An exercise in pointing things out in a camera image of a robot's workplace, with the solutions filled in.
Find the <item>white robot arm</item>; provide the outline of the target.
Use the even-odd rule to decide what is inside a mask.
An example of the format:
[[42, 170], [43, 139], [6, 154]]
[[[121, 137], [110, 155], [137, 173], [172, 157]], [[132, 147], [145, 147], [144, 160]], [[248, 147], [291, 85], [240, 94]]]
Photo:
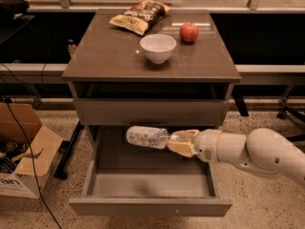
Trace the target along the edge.
[[168, 148], [208, 163], [228, 163], [246, 173], [273, 178], [283, 175], [305, 187], [305, 154], [281, 134], [265, 128], [248, 135], [220, 130], [174, 132]]

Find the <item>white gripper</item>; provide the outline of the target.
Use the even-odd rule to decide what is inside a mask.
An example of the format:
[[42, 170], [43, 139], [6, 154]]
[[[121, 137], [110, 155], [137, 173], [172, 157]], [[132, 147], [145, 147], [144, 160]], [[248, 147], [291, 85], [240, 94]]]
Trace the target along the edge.
[[221, 131], [214, 129], [207, 129], [200, 133], [198, 130], [177, 131], [172, 133], [167, 146], [171, 151], [182, 156], [192, 157], [197, 155], [204, 162], [215, 163], [218, 161], [217, 148], [221, 134]]

